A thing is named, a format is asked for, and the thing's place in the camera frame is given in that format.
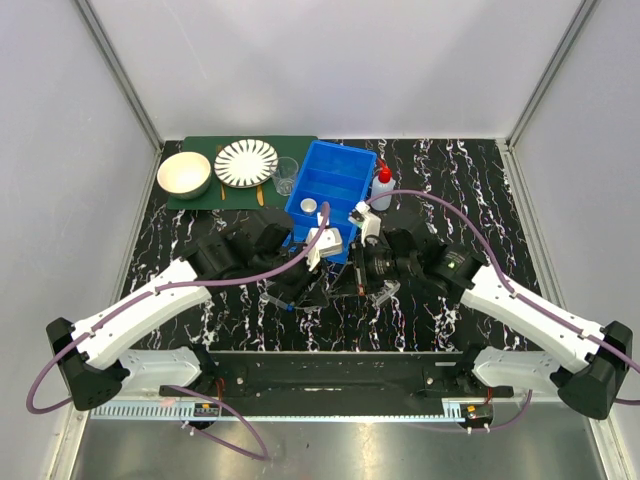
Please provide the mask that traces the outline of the clear tube rack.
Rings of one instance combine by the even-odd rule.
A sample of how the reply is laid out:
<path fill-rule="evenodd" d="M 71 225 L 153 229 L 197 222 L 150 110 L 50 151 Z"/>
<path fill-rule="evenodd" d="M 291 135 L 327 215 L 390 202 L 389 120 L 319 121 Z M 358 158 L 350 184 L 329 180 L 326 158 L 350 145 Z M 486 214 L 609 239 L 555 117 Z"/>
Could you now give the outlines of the clear tube rack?
<path fill-rule="evenodd" d="M 382 288 L 371 295 L 372 302 L 376 306 L 381 306 L 389 301 L 399 291 L 401 284 L 398 281 L 385 280 Z"/>

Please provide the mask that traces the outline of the centrifuge tube blue cap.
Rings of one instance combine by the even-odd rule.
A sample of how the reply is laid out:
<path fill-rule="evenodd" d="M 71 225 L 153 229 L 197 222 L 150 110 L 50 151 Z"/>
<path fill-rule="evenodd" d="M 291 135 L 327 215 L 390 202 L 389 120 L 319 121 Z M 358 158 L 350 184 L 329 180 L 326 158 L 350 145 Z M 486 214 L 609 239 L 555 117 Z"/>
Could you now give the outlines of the centrifuge tube blue cap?
<path fill-rule="evenodd" d="M 267 303 L 269 303 L 271 305 L 274 305 L 275 307 L 277 307 L 279 309 L 282 309 L 282 310 L 285 310 L 287 312 L 292 312 L 294 310 L 294 306 L 293 305 L 291 305 L 289 303 L 286 303 L 286 302 L 282 301 L 281 299 L 273 297 L 273 296 L 271 296 L 269 294 L 266 294 L 266 293 L 261 294 L 260 295 L 260 299 L 262 301 L 265 301 L 265 302 L 267 302 Z"/>

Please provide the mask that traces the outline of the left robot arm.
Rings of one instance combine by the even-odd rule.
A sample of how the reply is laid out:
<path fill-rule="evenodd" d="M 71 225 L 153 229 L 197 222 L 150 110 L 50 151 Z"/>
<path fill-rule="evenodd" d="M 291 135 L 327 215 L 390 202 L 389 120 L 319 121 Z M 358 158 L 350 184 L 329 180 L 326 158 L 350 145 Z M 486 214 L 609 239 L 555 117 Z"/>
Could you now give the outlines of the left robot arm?
<path fill-rule="evenodd" d="M 150 282 L 107 309 L 77 322 L 46 327 L 57 367 L 79 411 L 120 394 L 186 388 L 196 396 L 215 386 L 206 349 L 196 346 L 139 353 L 133 345 L 165 322 L 212 297 L 213 290 L 272 280 L 284 302 L 294 304 L 315 280 L 324 258 L 341 252 L 340 233 L 326 220 L 293 250 L 289 228 L 268 223 L 261 231 L 232 228 L 196 241 Z"/>

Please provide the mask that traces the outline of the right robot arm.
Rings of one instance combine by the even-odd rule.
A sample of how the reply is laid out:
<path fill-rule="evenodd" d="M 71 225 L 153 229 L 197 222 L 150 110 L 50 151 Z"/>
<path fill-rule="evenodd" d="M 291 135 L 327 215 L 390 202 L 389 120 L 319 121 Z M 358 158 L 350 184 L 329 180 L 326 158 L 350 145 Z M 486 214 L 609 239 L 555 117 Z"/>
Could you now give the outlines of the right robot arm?
<path fill-rule="evenodd" d="M 537 345 L 535 351 L 475 350 L 454 371 L 466 396 L 487 387 L 557 395 L 595 420 L 609 416 L 629 371 L 632 330 L 572 314 L 508 279 L 483 255 L 406 229 L 369 235 L 349 248 L 340 276 L 344 291 L 380 295 L 394 282 L 412 281 L 428 292 L 482 312 Z"/>

